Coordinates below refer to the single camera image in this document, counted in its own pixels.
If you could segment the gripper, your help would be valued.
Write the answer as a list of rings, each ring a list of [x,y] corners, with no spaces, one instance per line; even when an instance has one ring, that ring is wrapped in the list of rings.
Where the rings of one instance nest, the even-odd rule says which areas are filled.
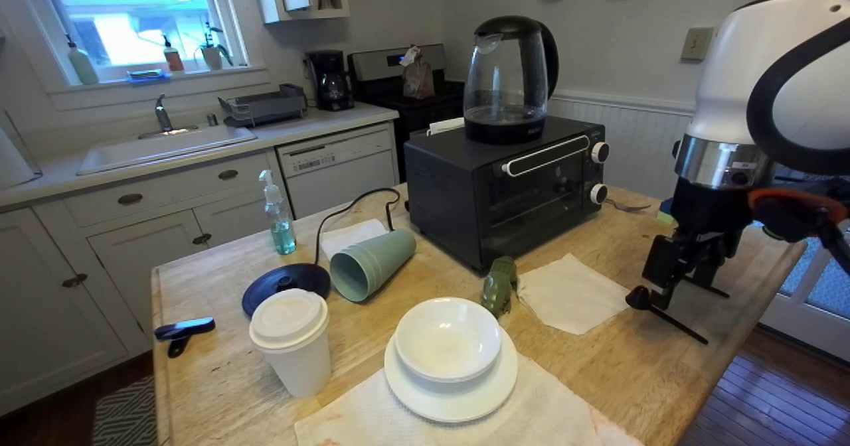
[[[701,288],[713,288],[717,271],[737,253],[742,230],[754,217],[744,190],[717,190],[679,179],[671,202],[677,223],[671,236],[656,235],[641,276],[660,292],[672,292],[685,275]],[[695,236],[708,238],[695,263]]]

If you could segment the white paper napkin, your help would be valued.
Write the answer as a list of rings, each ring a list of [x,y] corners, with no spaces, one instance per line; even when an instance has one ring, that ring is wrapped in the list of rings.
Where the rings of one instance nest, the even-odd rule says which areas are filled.
[[[583,335],[628,307],[628,290],[568,254],[519,275],[519,300],[544,325]]]

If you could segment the green toy animal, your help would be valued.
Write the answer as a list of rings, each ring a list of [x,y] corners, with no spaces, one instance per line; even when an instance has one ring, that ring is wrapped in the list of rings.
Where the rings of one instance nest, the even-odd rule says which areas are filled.
[[[513,258],[501,256],[492,262],[483,280],[480,304],[497,320],[510,312],[512,292],[518,287],[518,271]]]

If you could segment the large white paper towel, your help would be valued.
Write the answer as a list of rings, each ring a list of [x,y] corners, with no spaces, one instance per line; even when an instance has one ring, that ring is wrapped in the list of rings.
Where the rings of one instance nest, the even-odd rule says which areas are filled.
[[[298,446],[644,446],[526,356],[507,401],[477,421],[415,415],[379,370],[294,430]]]

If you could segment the white bowl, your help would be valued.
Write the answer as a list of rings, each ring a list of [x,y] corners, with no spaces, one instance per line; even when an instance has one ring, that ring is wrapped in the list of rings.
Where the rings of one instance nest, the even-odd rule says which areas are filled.
[[[410,308],[394,336],[400,360],[414,374],[432,382],[458,383],[491,367],[501,352],[502,329],[485,307],[440,297]]]

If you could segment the glass electric kettle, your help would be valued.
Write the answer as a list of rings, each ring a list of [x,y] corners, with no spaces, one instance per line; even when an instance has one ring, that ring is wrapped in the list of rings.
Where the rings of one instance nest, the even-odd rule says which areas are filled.
[[[464,87],[467,139],[489,145],[539,139],[559,70],[556,41],[543,23],[519,15],[481,23]]]

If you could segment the white plate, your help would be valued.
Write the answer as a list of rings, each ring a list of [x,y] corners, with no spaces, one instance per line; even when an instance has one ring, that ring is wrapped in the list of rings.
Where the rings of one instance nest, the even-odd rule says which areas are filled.
[[[429,421],[477,421],[501,407],[518,382],[519,355],[505,329],[501,350],[491,367],[467,382],[439,383],[414,374],[400,359],[392,335],[384,352],[384,374],[395,398]]]

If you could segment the brown paper bag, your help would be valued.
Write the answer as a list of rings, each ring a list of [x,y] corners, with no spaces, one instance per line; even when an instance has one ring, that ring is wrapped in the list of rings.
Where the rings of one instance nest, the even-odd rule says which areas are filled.
[[[416,100],[434,98],[436,90],[434,86],[433,69],[425,61],[422,49],[412,44],[400,60],[402,66],[402,94],[406,98]]]

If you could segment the folded white napkin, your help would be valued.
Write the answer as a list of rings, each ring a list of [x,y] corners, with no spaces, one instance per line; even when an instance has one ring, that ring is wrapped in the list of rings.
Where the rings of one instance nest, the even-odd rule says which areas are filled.
[[[377,219],[360,222],[346,228],[340,228],[321,234],[321,250],[325,258],[331,261],[334,255],[345,248],[386,234],[388,229]]]

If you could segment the white dishwasher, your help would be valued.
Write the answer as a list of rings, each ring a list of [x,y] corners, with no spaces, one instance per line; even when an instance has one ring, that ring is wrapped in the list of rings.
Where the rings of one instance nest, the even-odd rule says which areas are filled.
[[[374,123],[276,148],[295,218],[313,215],[375,188],[398,184],[391,122]]]

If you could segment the clear pump soap bottle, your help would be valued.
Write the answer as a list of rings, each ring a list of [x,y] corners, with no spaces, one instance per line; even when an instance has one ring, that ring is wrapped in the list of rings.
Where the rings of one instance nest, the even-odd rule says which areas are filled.
[[[289,255],[296,251],[296,237],[292,219],[285,198],[279,186],[274,183],[271,170],[263,170],[259,174],[259,182],[264,183],[265,198],[264,212],[270,221],[270,233],[274,247],[279,255]]]

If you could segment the dark round kettle base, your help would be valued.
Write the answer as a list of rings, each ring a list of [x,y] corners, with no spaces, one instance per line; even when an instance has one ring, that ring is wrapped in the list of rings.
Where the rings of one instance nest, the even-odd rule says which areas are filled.
[[[277,267],[261,275],[249,285],[242,297],[242,310],[248,318],[259,305],[276,293],[301,289],[328,298],[331,291],[330,274],[312,263],[295,263]]]

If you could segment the patterned rug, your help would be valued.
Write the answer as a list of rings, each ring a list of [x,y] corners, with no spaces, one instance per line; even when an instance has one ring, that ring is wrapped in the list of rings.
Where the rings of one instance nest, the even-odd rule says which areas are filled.
[[[158,446],[153,376],[97,401],[92,446]]]

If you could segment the green and white pump bottle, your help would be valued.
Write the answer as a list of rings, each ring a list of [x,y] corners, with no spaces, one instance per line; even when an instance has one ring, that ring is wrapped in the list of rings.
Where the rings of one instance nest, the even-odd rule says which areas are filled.
[[[100,79],[98,79],[98,73],[90,58],[88,58],[88,54],[82,52],[72,40],[72,36],[67,33],[66,40],[69,48],[68,58],[80,83],[83,86],[98,85]]]

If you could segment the wall switch plate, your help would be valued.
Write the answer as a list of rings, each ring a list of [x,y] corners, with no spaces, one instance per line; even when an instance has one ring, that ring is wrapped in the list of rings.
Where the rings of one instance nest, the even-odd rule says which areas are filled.
[[[680,60],[683,62],[702,62],[707,56],[715,35],[713,27],[692,27],[688,30]]]

